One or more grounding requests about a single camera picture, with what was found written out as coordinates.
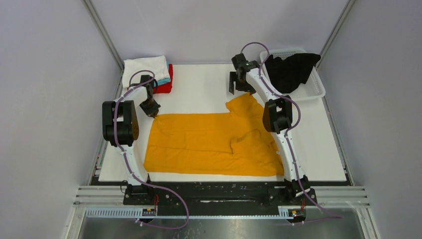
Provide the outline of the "yellow t shirt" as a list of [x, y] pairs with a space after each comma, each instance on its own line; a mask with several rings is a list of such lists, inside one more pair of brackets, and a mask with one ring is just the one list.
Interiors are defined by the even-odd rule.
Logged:
[[217, 114], [165, 114], [155, 118], [146, 148], [149, 172], [282, 176], [284, 167], [264, 109], [250, 94]]

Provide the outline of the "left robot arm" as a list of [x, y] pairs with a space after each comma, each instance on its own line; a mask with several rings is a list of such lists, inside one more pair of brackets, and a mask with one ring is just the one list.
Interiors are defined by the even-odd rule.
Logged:
[[152, 186], [147, 185], [149, 174], [135, 152], [140, 135], [137, 110], [148, 117], [156, 117], [160, 105], [153, 98], [153, 87], [130, 87], [121, 97], [102, 104], [103, 138], [119, 150], [125, 166], [127, 179], [125, 197], [150, 204], [157, 198]]

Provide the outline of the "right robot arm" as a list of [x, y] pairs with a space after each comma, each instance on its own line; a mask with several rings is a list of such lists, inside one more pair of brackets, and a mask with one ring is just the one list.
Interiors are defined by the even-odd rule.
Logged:
[[262, 122], [264, 128], [273, 136], [284, 167], [284, 182], [287, 190], [285, 197], [288, 203], [298, 205], [309, 195], [311, 187], [308, 177], [303, 171], [293, 144], [292, 130], [293, 106], [297, 106], [291, 98], [282, 96], [261, 73], [253, 68], [246, 73], [239, 69], [229, 73], [230, 93], [235, 91], [257, 94], [264, 103]]

